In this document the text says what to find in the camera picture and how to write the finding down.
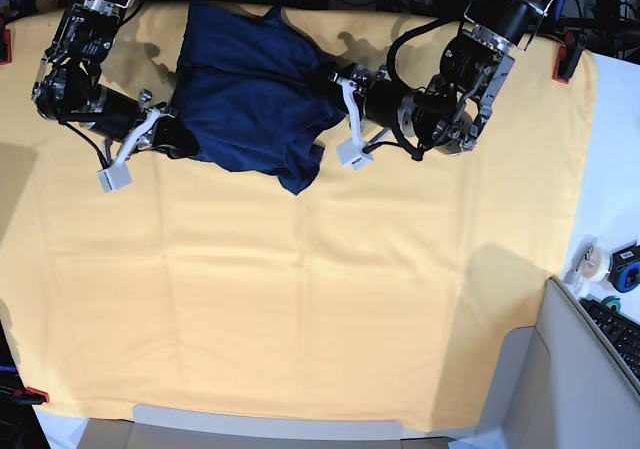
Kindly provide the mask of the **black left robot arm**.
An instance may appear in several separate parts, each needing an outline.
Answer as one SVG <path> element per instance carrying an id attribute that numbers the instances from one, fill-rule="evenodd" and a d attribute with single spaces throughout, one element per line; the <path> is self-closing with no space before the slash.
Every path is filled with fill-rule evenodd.
<path id="1" fill-rule="evenodd" d="M 361 169 L 376 149 L 403 149 L 415 161 L 432 149 L 454 155 L 474 149 L 509 75 L 510 52 L 522 37 L 534 37 L 555 0 L 472 0 L 443 51 L 438 73 L 424 88 L 412 88 L 398 71 L 400 47 L 451 23 L 440 18 L 411 29 L 390 46 L 377 70 L 332 63 L 317 70 L 314 84 L 349 120 L 351 134 L 337 147 L 344 166 Z"/>

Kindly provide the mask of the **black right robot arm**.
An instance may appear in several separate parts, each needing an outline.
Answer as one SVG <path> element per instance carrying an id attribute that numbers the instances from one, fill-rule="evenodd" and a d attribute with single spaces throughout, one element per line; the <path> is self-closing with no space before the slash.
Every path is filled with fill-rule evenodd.
<path id="1" fill-rule="evenodd" d="M 151 115 L 147 90 L 133 99 L 100 83 L 102 63 L 128 22 L 132 0 L 67 0 L 60 24 L 41 59 L 32 101 L 41 117 L 75 124 L 123 144 Z"/>

